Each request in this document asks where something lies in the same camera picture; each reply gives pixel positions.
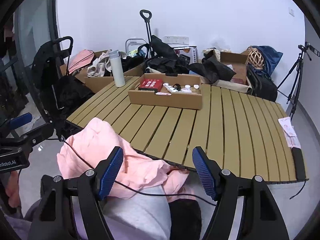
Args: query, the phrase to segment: white bottle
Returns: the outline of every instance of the white bottle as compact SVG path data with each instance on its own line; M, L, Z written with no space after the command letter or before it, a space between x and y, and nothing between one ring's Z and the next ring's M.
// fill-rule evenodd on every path
M125 85L124 81L124 75L123 75L123 69L121 64L121 58L119 55L119 51L111 51L109 53L110 58L110 64L111 64L111 70L113 79L115 81L116 87L123 87Z

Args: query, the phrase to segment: pink fabric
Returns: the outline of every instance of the pink fabric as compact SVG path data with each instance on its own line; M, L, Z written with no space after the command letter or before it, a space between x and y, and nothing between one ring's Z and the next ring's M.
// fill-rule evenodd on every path
M77 70L78 68L82 68L84 66L87 66L91 63L93 59L94 53L92 50L81 50L73 59L71 62L69 62L69 73L72 73L73 71Z
M178 170L163 160L155 161L138 154L126 140L115 133L108 122L96 117L81 132L70 136L67 142L93 167L108 158L115 146L120 146L124 151L124 162L116 180L135 190L162 185L166 194L193 194L191 189L183 185L188 177L188 171ZM57 154L57 160L65 179L78 177L90 169L67 144L62 146L60 153ZM115 183L109 196L128 199L134 194L133 191ZM181 197L167 197L168 202L177 198Z

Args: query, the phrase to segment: white wall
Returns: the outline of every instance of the white wall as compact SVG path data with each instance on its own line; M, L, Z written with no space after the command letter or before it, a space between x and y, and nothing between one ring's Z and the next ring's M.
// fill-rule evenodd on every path
M305 18L306 21L306 41L311 46L320 50L320 39L311 23ZM317 130L320 132L320 58L308 51L312 61L308 56L304 56L302 85L299 95L299 101L308 112L310 118L315 124Z
M294 10L294 17L289 14ZM284 53L272 78L287 74L304 43L304 15L292 0L57 0L60 36L74 38L73 54L82 49L125 50L128 38L145 38L139 15L150 10L151 32L189 36L198 53L212 46L242 52L250 45L269 45ZM281 87L289 94L294 73ZM286 109L286 99L278 96Z

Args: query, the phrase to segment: wooden slatted table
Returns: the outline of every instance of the wooden slatted table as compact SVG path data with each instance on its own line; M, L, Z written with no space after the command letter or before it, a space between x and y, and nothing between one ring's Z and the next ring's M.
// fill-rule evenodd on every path
M201 110L134 105L128 90L137 79L125 77L121 88L110 83L68 120L85 127L98 117L133 148L191 169L192 149L201 146L209 159L237 176L297 181L292 153L278 123L286 116L279 104L203 84Z

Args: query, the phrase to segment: wall switch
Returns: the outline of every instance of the wall switch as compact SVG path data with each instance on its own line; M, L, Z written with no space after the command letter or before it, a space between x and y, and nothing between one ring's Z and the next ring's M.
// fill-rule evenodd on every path
M289 7L289 13L294 17L294 10Z

